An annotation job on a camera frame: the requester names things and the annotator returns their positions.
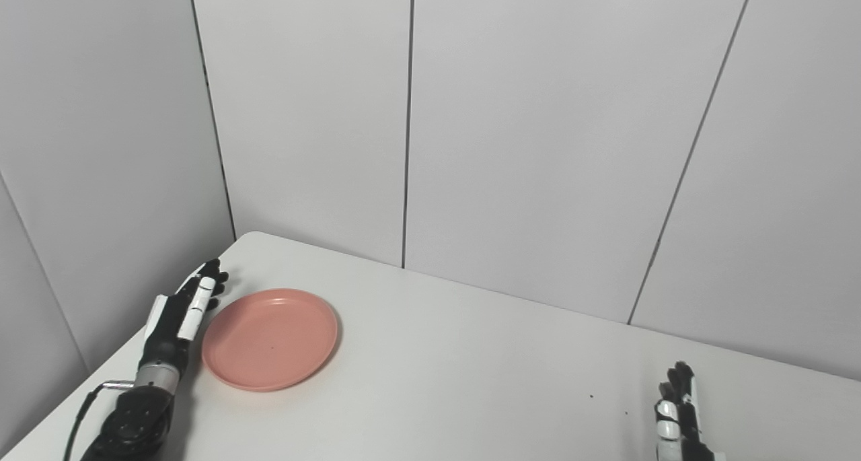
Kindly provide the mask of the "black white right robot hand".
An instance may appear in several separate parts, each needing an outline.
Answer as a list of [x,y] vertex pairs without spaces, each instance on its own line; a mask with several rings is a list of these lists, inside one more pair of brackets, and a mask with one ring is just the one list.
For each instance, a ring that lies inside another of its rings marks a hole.
[[667,370],[659,394],[654,404],[658,460],[726,460],[702,439],[697,378],[688,363],[677,361]]

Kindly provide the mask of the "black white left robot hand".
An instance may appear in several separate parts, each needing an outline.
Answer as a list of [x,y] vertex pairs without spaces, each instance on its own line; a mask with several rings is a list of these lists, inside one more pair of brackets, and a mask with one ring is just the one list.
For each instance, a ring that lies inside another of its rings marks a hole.
[[190,347],[208,312],[219,305],[229,274],[221,259],[200,265],[172,295],[158,295],[147,318],[139,371],[145,366],[168,365],[184,375]]

